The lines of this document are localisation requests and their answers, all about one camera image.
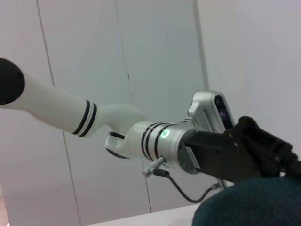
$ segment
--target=dark fabric object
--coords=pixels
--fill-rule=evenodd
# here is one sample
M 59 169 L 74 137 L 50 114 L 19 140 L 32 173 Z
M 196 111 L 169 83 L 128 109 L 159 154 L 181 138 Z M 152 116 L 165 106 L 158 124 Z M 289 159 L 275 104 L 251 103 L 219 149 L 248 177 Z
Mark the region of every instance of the dark fabric object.
M 301 226 L 301 180 L 254 178 L 205 200 L 192 226 Z

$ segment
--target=white robotic arm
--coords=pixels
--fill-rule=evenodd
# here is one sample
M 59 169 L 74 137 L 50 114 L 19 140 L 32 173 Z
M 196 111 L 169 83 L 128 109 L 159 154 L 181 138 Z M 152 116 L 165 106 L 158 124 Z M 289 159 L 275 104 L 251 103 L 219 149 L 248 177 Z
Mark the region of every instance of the white robotic arm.
M 125 159 L 144 156 L 154 163 L 144 172 L 147 176 L 160 164 L 198 174 L 200 166 L 192 149 L 185 146 L 187 138 L 198 130 L 222 133 L 234 124 L 223 95 L 217 92 L 197 92 L 189 110 L 191 117 L 180 123 L 153 123 L 147 122 L 145 114 L 136 107 L 97 106 L 56 87 L 43 85 L 1 57 L 0 108 L 27 111 L 79 137 L 89 137 L 108 125 L 111 131 L 106 150 Z M 219 112 L 227 117 L 223 119 Z
M 135 153 L 125 151 L 121 145 L 124 142 L 118 141 L 122 141 L 120 137 L 124 137 L 134 124 L 146 121 L 146 115 L 136 107 L 97 106 L 78 99 L 38 82 L 4 58 L 0 58 L 0 108 L 27 111 L 40 121 L 79 137 L 89 137 L 108 125 L 112 136 L 108 137 L 106 148 L 128 158 Z

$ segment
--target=black end cap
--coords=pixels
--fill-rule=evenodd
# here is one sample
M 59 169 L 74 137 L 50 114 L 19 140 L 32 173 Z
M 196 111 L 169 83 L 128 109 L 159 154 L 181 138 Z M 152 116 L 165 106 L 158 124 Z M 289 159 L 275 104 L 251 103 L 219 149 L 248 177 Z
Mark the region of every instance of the black end cap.
M 25 88 L 25 78 L 17 65 L 0 57 L 0 105 L 17 100 Z

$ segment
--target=vent slot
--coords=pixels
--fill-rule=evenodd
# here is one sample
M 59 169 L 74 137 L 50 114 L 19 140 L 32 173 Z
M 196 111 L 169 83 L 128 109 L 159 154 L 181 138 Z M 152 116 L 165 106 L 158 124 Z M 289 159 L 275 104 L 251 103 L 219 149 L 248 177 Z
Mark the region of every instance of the vent slot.
M 208 125 L 209 125 L 209 128 L 210 128 L 211 132 L 217 133 L 216 127 L 213 123 L 213 120 L 211 118 L 211 114 L 210 114 L 209 110 L 208 109 L 203 109 L 203 111 L 204 111 L 205 116 L 207 118 L 207 122 L 208 122 Z

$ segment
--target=metal bolt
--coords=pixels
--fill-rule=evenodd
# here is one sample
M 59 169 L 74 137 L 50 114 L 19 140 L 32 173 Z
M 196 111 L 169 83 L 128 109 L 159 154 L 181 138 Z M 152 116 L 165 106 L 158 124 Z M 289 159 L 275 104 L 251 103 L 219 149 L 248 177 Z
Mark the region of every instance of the metal bolt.
M 154 173 L 154 170 L 157 169 L 159 166 L 164 164 L 166 161 L 164 157 L 160 157 L 158 160 L 154 161 L 151 165 L 149 165 L 145 170 L 143 170 L 143 174 L 146 177 L 149 177 Z

